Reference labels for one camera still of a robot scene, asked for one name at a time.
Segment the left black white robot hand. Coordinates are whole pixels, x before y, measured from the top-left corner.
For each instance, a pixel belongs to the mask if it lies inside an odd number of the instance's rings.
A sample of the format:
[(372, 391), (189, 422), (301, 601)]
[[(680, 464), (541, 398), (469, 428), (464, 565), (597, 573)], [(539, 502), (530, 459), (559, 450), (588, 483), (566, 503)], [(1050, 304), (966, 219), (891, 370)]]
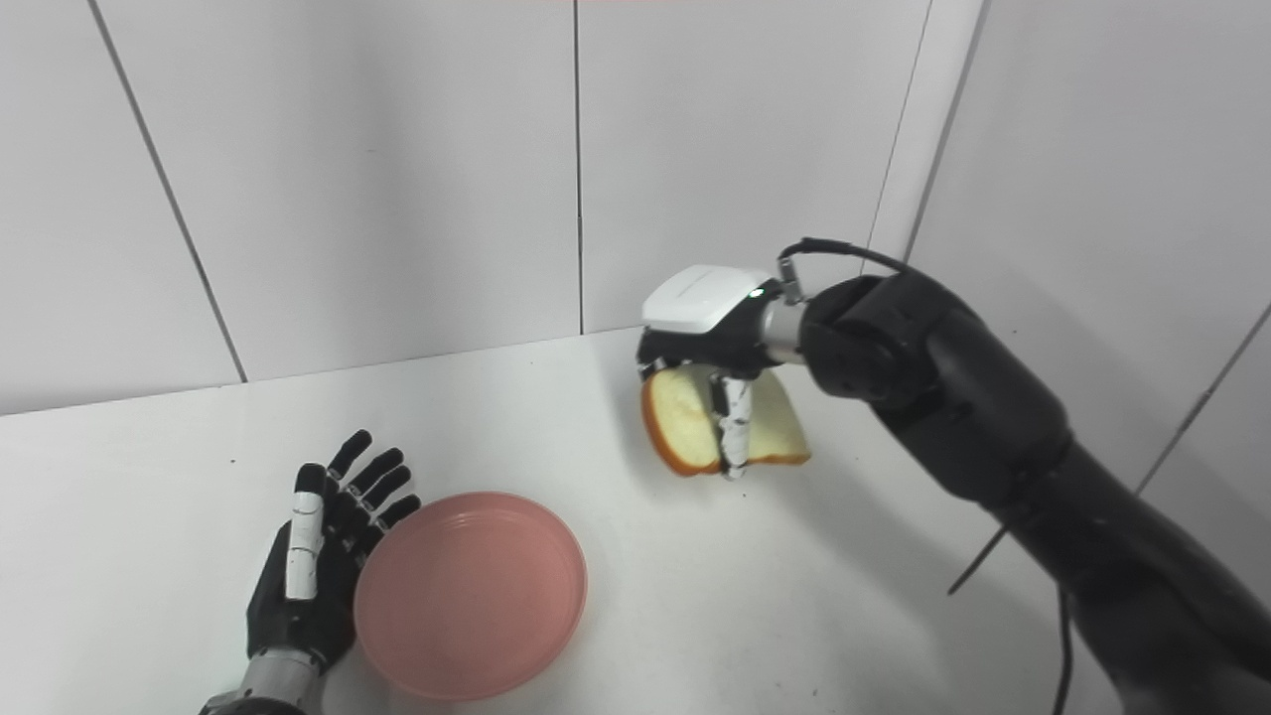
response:
[(290, 652), (328, 671), (353, 646), (364, 566), (386, 533), (422, 505), (404, 491), (412, 472), (400, 450), (355, 470), (371, 444), (369, 431), (355, 431), (330, 462), (299, 469), (290, 516), (248, 602), (250, 659)]

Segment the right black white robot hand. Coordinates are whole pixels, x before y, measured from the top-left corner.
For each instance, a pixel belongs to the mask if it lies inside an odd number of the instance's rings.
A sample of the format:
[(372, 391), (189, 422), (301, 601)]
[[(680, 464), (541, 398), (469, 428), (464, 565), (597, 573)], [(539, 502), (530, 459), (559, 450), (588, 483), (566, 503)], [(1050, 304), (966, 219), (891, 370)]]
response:
[[(766, 319), (782, 297), (779, 281), (760, 271), (694, 264), (644, 298), (636, 349), (641, 424), (674, 474), (719, 474), (737, 481), (749, 470), (755, 386), (777, 366), (766, 344)], [(658, 373), (688, 364), (707, 367), (705, 425), (716, 457), (702, 466), (675, 452), (655, 408)]]

